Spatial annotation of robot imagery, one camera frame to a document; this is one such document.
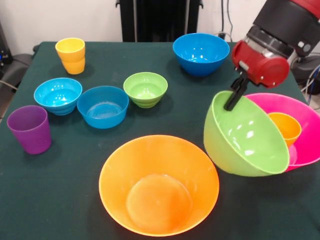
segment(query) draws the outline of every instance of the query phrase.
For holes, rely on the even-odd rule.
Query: green bowl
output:
[[[289,150],[268,115],[247,97],[232,111],[224,104],[231,91],[214,96],[204,124],[204,147],[223,171],[246,177],[281,174],[289,166]]]
[[[124,81],[123,89],[136,105],[148,109],[155,106],[166,93],[168,82],[154,72],[139,72]]]

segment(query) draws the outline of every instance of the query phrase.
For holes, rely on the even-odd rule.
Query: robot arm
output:
[[[273,88],[290,72],[288,58],[295,50],[308,56],[320,41],[320,0],[267,0],[246,37],[232,51],[239,72],[224,109],[231,111],[249,82]]]

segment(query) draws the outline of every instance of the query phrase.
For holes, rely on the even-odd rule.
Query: dark green tablecloth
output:
[[[35,104],[36,87],[51,78],[69,77],[53,42],[41,44],[0,124],[1,240],[145,240],[119,226],[105,211],[98,178],[108,156],[134,138],[167,134],[202,149],[203,128],[213,96],[229,89],[237,74],[230,59],[206,78],[191,77],[179,67],[171,43],[88,42],[85,72],[73,76],[83,90],[100,85],[122,88],[133,73],[163,75],[169,88],[151,109],[131,104],[122,124],[98,130],[77,110],[49,115],[51,148],[28,155],[6,126],[14,109]],[[250,86],[248,93],[274,92],[303,101],[292,75],[274,89]],[[220,193],[209,217],[172,240],[316,240],[320,239],[319,164],[264,178],[218,170]]]

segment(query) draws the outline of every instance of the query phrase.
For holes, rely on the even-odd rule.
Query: orange cup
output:
[[[85,41],[76,37],[65,38],[56,43],[55,49],[69,74],[76,75],[85,70]]]
[[[131,140],[111,154],[100,178],[101,201],[126,229],[152,237],[201,223],[219,194],[217,170],[197,146],[168,135]]]
[[[272,112],[268,115],[280,130],[289,148],[296,142],[302,132],[300,123],[292,116],[282,112]]]

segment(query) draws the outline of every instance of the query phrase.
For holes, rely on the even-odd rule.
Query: blue bowl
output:
[[[48,112],[58,116],[71,113],[82,93],[80,82],[67,77],[45,81],[34,91],[34,100]]]
[[[207,33],[190,33],[173,43],[174,54],[190,75],[204,77],[216,71],[230,52],[228,43]]]
[[[88,125],[96,129],[109,129],[126,117],[129,97],[115,86],[97,86],[84,92],[77,108]]]

